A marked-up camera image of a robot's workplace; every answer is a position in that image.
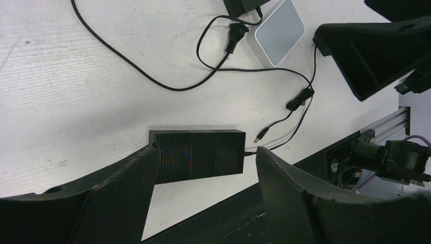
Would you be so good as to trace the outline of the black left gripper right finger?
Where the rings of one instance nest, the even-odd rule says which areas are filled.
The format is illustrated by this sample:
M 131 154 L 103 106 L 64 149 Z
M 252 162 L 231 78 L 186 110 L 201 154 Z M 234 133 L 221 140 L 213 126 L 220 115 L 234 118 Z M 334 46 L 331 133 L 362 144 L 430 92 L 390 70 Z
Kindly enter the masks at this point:
M 430 243 L 430 192 L 389 200 L 357 194 L 264 147 L 256 167 L 271 243 Z

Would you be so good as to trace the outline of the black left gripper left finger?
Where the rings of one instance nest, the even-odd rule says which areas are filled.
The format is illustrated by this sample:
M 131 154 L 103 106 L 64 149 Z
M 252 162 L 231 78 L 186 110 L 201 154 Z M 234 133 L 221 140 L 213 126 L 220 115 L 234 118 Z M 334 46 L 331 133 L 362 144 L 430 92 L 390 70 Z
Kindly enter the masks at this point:
M 74 181 L 1 199 L 1 243 L 141 243 L 159 167 L 150 144 Z

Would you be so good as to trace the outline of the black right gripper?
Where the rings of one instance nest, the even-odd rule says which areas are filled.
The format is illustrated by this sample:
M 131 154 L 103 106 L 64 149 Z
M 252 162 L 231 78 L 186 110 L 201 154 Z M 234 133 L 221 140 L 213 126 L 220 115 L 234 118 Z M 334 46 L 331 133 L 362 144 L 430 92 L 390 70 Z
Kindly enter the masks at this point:
M 430 1 L 365 1 L 391 23 L 327 23 L 313 41 L 364 101 L 405 76 L 402 95 L 430 89 Z

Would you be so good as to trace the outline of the black ribbed network switch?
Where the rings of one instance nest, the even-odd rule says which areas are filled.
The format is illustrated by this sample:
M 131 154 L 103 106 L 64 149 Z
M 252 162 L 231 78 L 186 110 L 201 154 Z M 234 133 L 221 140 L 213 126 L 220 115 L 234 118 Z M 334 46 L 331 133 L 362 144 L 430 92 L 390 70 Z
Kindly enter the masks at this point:
M 160 148 L 156 183 L 241 174 L 245 139 L 240 130 L 150 130 Z

